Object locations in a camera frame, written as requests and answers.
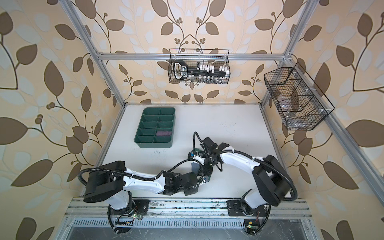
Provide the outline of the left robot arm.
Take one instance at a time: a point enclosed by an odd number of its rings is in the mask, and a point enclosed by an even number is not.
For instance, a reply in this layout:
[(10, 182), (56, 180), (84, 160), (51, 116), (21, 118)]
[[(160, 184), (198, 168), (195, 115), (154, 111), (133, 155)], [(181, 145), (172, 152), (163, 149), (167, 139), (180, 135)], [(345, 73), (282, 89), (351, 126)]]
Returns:
[(124, 161), (115, 161), (95, 168), (81, 170), (79, 181), (86, 187), (85, 203), (108, 203), (114, 210), (132, 209), (132, 191), (145, 191), (156, 195), (172, 196), (183, 192), (185, 196), (198, 192), (203, 182), (204, 166), (197, 162), (199, 170), (186, 174), (174, 170), (187, 163), (181, 161), (168, 171), (149, 175), (125, 167)]

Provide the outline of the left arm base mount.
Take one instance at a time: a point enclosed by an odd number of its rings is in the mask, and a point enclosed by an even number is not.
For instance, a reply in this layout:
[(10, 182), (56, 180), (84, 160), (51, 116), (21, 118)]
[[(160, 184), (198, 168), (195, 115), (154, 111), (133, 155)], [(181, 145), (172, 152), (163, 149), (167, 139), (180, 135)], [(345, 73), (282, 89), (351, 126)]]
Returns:
[(150, 201), (147, 199), (133, 199), (129, 202), (128, 206), (121, 210), (114, 210), (112, 207), (108, 208), (109, 216), (121, 216), (121, 215), (146, 215), (149, 210)]

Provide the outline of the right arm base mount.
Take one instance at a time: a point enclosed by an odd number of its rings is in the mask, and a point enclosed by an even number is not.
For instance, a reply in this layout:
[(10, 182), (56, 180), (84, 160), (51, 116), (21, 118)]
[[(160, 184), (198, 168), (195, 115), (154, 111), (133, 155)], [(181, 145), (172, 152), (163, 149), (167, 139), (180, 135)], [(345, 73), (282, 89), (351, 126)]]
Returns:
[(227, 209), (230, 217), (265, 217), (268, 213), (268, 206), (253, 209), (243, 200), (228, 200)]

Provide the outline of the purple sock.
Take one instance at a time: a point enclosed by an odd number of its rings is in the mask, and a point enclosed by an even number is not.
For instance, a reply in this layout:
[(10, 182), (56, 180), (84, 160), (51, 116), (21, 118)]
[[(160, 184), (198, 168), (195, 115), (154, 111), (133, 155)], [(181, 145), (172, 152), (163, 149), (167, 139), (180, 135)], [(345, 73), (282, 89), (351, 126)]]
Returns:
[(172, 131), (157, 131), (157, 137), (170, 137), (172, 135)]

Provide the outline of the green divided tray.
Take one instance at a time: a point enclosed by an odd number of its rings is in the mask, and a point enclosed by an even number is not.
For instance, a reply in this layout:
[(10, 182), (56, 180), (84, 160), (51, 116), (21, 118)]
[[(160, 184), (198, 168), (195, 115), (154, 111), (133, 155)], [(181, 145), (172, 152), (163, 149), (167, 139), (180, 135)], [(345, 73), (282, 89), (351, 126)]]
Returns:
[[(167, 149), (173, 145), (175, 108), (145, 108), (134, 142), (142, 149)], [(157, 131), (172, 131), (170, 137), (157, 137)]]

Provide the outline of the blue striped sock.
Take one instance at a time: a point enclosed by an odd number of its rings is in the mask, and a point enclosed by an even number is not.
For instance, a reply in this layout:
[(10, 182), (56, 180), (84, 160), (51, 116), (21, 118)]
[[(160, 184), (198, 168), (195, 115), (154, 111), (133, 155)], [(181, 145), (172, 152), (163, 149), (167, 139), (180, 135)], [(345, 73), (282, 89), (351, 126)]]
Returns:
[(204, 150), (199, 148), (194, 148), (190, 153), (188, 153), (189, 160), (196, 160), (202, 165), (204, 165), (205, 158), (206, 153), (204, 152)]

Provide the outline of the black tool rack in basket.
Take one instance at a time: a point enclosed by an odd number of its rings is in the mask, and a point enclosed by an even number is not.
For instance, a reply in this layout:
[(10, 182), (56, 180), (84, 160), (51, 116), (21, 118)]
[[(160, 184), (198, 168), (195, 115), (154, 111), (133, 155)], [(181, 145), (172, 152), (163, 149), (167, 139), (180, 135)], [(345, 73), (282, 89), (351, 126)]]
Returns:
[(183, 60), (176, 60), (171, 67), (171, 73), (177, 80), (222, 80), (230, 78), (230, 69), (227, 66), (215, 67), (200, 62), (187, 64)]

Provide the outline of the aluminium front rail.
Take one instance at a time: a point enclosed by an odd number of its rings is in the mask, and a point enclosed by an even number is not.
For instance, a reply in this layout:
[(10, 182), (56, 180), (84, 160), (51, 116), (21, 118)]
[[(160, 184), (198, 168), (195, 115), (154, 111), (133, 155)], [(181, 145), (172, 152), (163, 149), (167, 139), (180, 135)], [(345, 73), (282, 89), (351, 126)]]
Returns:
[[(244, 215), (237, 199), (186, 199), (186, 198), (144, 198), (134, 199), (136, 206), (129, 214), (142, 215), (147, 218), (255, 218), (264, 217), (268, 210), (262, 206), (254, 215)], [(105, 217), (108, 204), (84, 203), (81, 198), (73, 198), (65, 213), (65, 217)], [(281, 202), (272, 207), (271, 219), (310, 220), (312, 213), (306, 201)]]

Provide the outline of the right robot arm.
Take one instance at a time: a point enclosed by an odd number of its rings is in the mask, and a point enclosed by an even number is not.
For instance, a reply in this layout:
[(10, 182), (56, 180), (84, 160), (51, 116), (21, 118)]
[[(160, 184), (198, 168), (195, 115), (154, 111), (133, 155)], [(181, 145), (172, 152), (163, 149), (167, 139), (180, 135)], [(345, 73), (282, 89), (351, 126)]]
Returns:
[(229, 144), (218, 145), (209, 137), (199, 141), (202, 148), (196, 148), (193, 142), (193, 150), (189, 153), (192, 159), (201, 164), (198, 176), (210, 178), (213, 168), (222, 171), (223, 164), (253, 176), (256, 187), (241, 197), (236, 208), (243, 215), (252, 216), (260, 206), (277, 207), (282, 201), (292, 202), (298, 198), (293, 180), (274, 156), (253, 157), (235, 150)]

